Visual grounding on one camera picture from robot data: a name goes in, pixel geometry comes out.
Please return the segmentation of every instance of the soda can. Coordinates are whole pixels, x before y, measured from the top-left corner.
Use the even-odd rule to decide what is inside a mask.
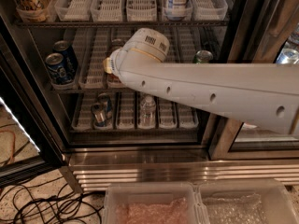
[[[276,63],[297,63],[299,61],[299,52],[294,49],[283,49]]]
[[[67,73],[74,78],[78,69],[78,60],[72,45],[68,41],[57,41],[53,46],[53,51],[64,56]]]
[[[52,81],[58,85],[72,82],[72,78],[65,70],[64,56],[60,53],[52,53],[45,60]]]
[[[98,95],[97,101],[98,101],[98,103],[103,104],[104,107],[106,108],[107,119],[111,119],[112,118],[112,102],[111,102],[110,96],[106,93],[101,93]]]
[[[91,107],[91,111],[94,117],[94,125],[97,127],[107,126],[107,113],[103,104],[95,103]]]
[[[193,63],[209,63],[213,60],[213,54],[208,50],[198,50],[193,58]]]

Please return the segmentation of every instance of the robotic arm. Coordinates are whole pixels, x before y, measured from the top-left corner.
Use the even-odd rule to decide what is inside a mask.
[[[105,70],[133,90],[299,135],[299,65],[162,63],[168,49],[164,35],[143,28]]]

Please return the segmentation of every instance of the water bottle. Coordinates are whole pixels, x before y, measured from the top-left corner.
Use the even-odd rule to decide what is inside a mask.
[[[140,102],[140,126],[154,128],[156,125],[156,102],[151,95],[145,95]]]

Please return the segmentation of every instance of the glass door refrigerator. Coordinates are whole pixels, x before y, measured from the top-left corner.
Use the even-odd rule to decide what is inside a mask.
[[[212,54],[211,63],[274,63],[299,22],[297,0],[190,0],[179,19],[164,0],[48,0],[43,7],[0,1],[1,98],[39,152],[2,167],[1,176],[12,176],[2,186],[55,168],[76,192],[116,182],[273,177],[298,183],[296,137],[156,96],[155,122],[144,127],[140,107],[147,95],[103,68],[140,28],[167,37],[166,63],[192,63],[200,50]],[[62,40],[78,60],[63,85],[46,66]],[[93,114],[106,98],[110,123],[103,127]]]

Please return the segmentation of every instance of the led light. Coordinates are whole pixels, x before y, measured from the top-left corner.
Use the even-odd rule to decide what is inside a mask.
[[[30,137],[30,135],[25,131],[25,129],[21,126],[21,124],[19,123],[18,119],[12,114],[12,111],[10,110],[10,108],[8,108],[8,106],[6,105],[6,103],[4,102],[4,100],[0,97],[0,104],[2,104],[6,111],[8,112],[8,114],[12,117],[13,120],[16,121],[16,123],[18,124],[19,128],[23,131],[23,134],[28,137],[29,141],[31,144],[33,144],[33,146],[36,148],[37,152],[40,152],[40,149],[37,147],[35,141],[32,140],[32,138]]]

